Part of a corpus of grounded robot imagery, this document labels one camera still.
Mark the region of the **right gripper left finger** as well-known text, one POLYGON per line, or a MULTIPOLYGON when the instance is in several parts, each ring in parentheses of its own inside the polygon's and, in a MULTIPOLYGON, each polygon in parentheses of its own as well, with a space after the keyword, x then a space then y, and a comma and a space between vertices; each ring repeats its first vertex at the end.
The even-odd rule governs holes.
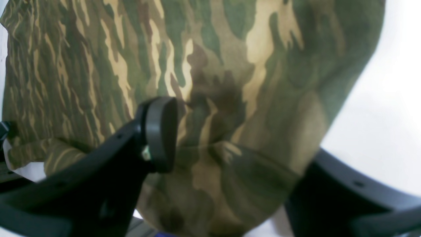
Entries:
POLYGON ((134 120, 86 157, 1 195, 1 228, 24 237, 123 237, 149 173, 173 169, 174 97, 139 105, 134 120))

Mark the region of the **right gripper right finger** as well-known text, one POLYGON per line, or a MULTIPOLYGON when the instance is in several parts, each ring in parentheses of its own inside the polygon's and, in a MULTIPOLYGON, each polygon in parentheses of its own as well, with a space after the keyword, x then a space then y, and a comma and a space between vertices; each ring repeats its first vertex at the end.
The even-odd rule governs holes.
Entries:
POLYGON ((285 208, 296 237, 419 237, 420 201, 321 149, 285 208))

